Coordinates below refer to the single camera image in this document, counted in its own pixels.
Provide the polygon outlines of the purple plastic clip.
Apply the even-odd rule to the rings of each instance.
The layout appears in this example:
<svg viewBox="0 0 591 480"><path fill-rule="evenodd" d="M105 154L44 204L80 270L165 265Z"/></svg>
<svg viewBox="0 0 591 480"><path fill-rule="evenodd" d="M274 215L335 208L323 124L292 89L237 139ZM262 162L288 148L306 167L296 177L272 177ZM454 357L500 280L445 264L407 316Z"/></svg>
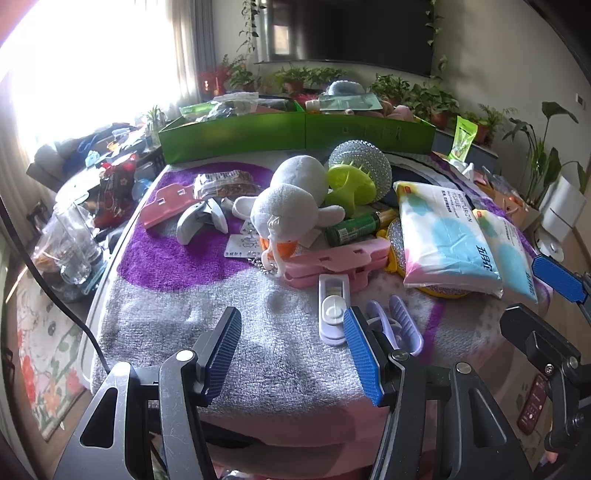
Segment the purple plastic clip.
<svg viewBox="0 0 591 480"><path fill-rule="evenodd" d="M422 352L423 335L399 296L390 297L387 309L376 300L368 301L366 314L370 330L383 333L394 350L404 350L415 357Z"/></svg>

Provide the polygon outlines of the pink plastic clip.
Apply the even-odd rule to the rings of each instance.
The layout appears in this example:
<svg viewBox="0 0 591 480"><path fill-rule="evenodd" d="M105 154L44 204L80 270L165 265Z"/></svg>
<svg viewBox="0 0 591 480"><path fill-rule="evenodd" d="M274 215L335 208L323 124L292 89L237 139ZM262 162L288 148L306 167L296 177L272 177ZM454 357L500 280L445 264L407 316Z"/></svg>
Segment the pink plastic clip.
<svg viewBox="0 0 591 480"><path fill-rule="evenodd" d="M294 256L286 262L283 280L304 289L317 285L321 275L348 275L349 289L355 293L369 285L370 273L386 266L390 248L387 239L375 238Z"/></svg>
<svg viewBox="0 0 591 480"><path fill-rule="evenodd" d="M140 223L145 229L150 229L182 213L197 202L192 185L167 185L158 189L155 198L142 208L139 215Z"/></svg>

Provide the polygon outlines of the white grey garlic press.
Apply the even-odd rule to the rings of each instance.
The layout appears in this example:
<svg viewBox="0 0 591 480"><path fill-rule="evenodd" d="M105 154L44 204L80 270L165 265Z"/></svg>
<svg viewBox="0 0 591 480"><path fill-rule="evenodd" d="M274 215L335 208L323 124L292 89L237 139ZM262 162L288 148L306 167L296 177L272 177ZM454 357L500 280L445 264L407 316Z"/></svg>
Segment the white grey garlic press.
<svg viewBox="0 0 591 480"><path fill-rule="evenodd" d="M182 213L176 225L176 240L180 245L186 246L206 225L211 225L222 234L228 234L228 220L214 198L200 201Z"/></svg>

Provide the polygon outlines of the white plush bunny toy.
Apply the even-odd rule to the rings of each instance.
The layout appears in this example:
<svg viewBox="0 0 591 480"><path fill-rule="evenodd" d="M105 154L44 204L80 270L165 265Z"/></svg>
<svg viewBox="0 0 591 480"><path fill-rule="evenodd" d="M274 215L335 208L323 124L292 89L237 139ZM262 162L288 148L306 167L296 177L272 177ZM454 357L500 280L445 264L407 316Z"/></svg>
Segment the white plush bunny toy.
<svg viewBox="0 0 591 480"><path fill-rule="evenodd" d="M297 155L284 160L270 186L256 196L233 201L232 214L249 220L263 246L262 264L280 277L297 243L315 228L328 228L345 220L342 206L323 203L328 195L328 171L317 158Z"/></svg>

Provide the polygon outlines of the small tissue pack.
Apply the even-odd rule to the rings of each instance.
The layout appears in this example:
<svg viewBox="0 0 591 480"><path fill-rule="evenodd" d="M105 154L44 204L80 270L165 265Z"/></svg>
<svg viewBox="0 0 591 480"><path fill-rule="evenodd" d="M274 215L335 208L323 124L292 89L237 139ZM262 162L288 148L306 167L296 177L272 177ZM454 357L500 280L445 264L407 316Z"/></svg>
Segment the small tissue pack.
<svg viewBox="0 0 591 480"><path fill-rule="evenodd" d="M502 280L502 300L507 304L538 305L531 261L517 228L508 220L482 209L473 214L493 254Z"/></svg>

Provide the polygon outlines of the large tissue pack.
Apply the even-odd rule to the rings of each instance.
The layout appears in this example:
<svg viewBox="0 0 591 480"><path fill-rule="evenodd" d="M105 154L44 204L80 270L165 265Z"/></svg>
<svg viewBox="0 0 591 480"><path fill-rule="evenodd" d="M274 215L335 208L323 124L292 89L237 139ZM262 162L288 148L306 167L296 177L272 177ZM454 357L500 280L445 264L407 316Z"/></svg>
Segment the large tissue pack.
<svg viewBox="0 0 591 480"><path fill-rule="evenodd" d="M402 222L407 287L442 286L499 297L502 280L465 194L425 183L394 184Z"/></svg>

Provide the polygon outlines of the purple grey rug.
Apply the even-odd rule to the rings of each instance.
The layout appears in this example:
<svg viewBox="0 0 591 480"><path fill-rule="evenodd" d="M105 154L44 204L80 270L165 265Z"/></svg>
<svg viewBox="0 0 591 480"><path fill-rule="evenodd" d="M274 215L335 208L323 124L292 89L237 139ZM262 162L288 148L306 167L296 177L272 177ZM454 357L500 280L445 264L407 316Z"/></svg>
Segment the purple grey rug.
<svg viewBox="0 0 591 480"><path fill-rule="evenodd" d="M464 192L471 205L499 216L504 212L476 184L435 154L387 154L394 166ZM228 239L197 238L182 247L172 237L150 237L131 226L123 235L118 260L92 308L100 318L97 341L113 366L159 366L188 348L200 333L214 328L226 307L242 314L242 335L221 395L205 418L254 420L267 417L308 418L341 405L362 414L363 395L353 359L345 347L329 347L318 338L318 285L296 289L259 267L226 259ZM463 299L438 300L403 286L400 276L383 269L370 274L369 286L353 294L360 307L375 299L401 295L422 333L420 359L429 365L453 366L467 360L489 363L494 381L508 366L491 360L507 342L499 320L505 306L494 296L471 293Z"/></svg>

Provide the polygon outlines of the green standing pouch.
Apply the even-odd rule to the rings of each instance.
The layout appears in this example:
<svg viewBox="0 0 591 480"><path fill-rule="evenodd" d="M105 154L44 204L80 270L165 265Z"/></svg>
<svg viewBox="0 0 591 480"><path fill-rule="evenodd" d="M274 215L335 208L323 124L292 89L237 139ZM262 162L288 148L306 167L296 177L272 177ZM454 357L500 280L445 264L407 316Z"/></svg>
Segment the green standing pouch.
<svg viewBox="0 0 591 480"><path fill-rule="evenodd" d="M457 116L454 141L448 158L465 163L477 133L477 123L465 119L462 116Z"/></svg>

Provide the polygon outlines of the glass jars cluster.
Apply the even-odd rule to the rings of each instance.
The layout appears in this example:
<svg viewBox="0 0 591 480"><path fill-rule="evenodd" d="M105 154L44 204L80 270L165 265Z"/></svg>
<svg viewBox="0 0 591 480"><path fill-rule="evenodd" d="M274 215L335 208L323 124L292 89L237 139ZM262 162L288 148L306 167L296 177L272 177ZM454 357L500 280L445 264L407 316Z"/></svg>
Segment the glass jars cluster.
<svg viewBox="0 0 591 480"><path fill-rule="evenodd" d="M56 294L66 303L88 296L104 273L105 250L93 235L94 221L76 203L54 206L35 246L33 262Z"/></svg>

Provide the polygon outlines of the green medicine bottle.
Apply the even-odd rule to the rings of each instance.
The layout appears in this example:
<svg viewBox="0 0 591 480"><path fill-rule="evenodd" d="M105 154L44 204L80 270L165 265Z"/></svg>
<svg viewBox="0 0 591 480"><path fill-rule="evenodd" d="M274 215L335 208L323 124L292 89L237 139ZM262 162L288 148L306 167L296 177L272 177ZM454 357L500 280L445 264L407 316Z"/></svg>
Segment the green medicine bottle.
<svg viewBox="0 0 591 480"><path fill-rule="evenodd" d="M387 209L351 218L326 228L325 240L331 247L347 245L386 228L397 216L396 210Z"/></svg>

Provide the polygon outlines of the green scalp massage brush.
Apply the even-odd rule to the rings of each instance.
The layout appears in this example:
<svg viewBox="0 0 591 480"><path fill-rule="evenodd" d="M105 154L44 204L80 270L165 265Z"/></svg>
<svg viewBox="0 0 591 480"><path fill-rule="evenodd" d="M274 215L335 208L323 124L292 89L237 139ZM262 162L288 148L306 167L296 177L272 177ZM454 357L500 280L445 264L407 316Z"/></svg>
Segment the green scalp massage brush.
<svg viewBox="0 0 591 480"><path fill-rule="evenodd" d="M334 165L328 170L327 180L329 193L325 196L325 205L341 206L348 217L353 217L358 206L373 203L376 199L375 182L355 166Z"/></svg>

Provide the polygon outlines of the silver steel wool scrubber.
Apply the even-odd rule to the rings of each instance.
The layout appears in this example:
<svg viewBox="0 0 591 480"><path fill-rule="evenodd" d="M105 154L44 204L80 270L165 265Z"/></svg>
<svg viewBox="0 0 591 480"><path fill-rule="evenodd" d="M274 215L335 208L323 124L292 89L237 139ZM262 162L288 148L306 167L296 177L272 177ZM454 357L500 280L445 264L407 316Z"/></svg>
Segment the silver steel wool scrubber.
<svg viewBox="0 0 591 480"><path fill-rule="evenodd" d="M376 186L375 200L385 197L393 185L391 164L387 156L374 144L365 140L342 142L332 150L328 168L349 165L366 173Z"/></svg>

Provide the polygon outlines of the snack bag clear wrapper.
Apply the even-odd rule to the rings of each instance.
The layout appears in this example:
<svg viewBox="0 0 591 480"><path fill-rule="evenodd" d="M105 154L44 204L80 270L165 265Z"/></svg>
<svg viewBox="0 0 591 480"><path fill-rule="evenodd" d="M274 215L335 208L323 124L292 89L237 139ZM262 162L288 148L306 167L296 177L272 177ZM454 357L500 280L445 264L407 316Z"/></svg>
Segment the snack bag clear wrapper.
<svg viewBox="0 0 591 480"><path fill-rule="evenodd" d="M256 196L259 192L260 187L252 175L243 170L201 173L193 183L193 194L197 200Z"/></svg>

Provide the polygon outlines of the blue fluffy headband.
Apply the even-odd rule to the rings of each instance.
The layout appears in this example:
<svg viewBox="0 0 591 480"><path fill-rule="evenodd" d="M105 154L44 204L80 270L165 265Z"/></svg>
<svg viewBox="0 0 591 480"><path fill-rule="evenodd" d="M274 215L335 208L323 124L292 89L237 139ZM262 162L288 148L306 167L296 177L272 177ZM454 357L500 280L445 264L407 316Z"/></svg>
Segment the blue fluffy headband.
<svg viewBox="0 0 591 480"><path fill-rule="evenodd" d="M351 80L335 80L325 90L325 94L329 96L358 96L365 93L363 85Z"/></svg>

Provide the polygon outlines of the left green storage box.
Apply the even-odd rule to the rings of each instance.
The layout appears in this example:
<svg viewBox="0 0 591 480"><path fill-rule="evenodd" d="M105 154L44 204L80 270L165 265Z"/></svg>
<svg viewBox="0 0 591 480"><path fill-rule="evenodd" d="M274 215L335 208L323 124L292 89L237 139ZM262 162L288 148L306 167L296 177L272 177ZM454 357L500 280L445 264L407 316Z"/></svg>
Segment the left green storage box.
<svg viewBox="0 0 591 480"><path fill-rule="evenodd" d="M280 97L208 102L195 121L181 116L158 133L167 164L305 146L305 113L297 102Z"/></svg>

